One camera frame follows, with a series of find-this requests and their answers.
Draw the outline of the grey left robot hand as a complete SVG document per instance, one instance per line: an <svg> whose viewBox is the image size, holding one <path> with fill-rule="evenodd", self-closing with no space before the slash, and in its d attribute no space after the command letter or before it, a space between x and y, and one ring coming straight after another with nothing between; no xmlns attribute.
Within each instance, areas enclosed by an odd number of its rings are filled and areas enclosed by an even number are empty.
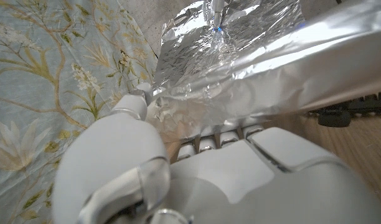
<svg viewBox="0 0 381 224"><path fill-rule="evenodd" d="M381 223L381 203L337 156L280 128L183 145L171 163L146 122L151 86L122 97L68 147L54 223Z"/></svg>

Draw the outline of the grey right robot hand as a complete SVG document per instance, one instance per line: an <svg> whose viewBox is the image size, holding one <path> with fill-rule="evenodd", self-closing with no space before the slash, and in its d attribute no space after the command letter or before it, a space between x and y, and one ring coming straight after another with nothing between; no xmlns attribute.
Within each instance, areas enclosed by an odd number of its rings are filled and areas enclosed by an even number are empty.
<svg viewBox="0 0 381 224"><path fill-rule="evenodd" d="M213 27L218 30L221 25L224 0L212 0L212 12L214 14Z"/></svg>

